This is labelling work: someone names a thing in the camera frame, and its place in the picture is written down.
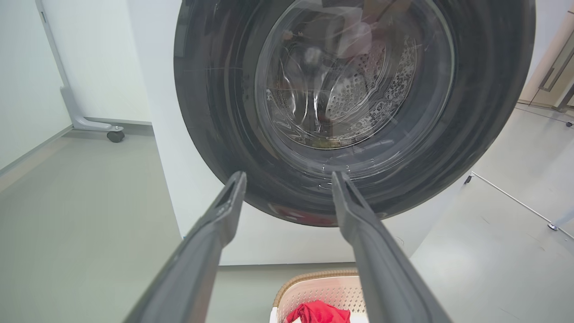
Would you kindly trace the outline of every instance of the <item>door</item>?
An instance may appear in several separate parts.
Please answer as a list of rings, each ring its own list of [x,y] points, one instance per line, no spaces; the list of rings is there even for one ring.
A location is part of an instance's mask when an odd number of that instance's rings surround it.
[[[192,1],[175,39],[181,113],[214,174],[246,171],[268,214],[337,226],[332,171],[387,218],[482,156],[524,84],[534,5]]]

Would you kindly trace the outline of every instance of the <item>washing machine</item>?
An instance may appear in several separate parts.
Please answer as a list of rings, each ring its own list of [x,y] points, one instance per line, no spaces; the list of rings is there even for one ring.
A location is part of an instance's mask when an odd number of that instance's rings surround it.
[[[524,0],[128,6],[181,235],[247,172],[221,264],[353,261],[333,171],[412,255],[509,118],[534,43]]]

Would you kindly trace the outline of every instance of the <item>red garment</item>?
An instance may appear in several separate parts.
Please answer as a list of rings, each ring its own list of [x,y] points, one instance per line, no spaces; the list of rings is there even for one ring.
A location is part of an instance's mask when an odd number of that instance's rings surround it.
[[[287,315],[285,323],[291,323],[299,317],[301,323],[351,323],[351,311],[340,310],[322,301],[299,305]]]

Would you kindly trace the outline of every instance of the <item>floor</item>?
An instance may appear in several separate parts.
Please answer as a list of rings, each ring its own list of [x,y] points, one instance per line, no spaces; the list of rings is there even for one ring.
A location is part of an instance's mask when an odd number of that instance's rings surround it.
[[[574,207],[569,118],[518,105],[474,171],[559,218]],[[153,134],[126,134],[70,133],[0,178],[1,322],[121,322],[179,243]],[[479,178],[412,262],[454,322],[574,321],[574,241]],[[350,266],[222,267],[207,322],[267,322],[287,280]]]
[[[155,139],[136,130],[69,133],[0,179],[0,322],[121,322],[178,245]]]

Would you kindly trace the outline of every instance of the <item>white laundry basket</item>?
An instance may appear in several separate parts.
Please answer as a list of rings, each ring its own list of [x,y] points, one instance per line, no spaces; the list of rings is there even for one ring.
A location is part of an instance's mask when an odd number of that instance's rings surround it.
[[[368,322],[357,271],[331,270],[299,275],[286,282],[275,297],[269,323],[284,323],[301,303],[312,301],[350,310],[351,323]]]

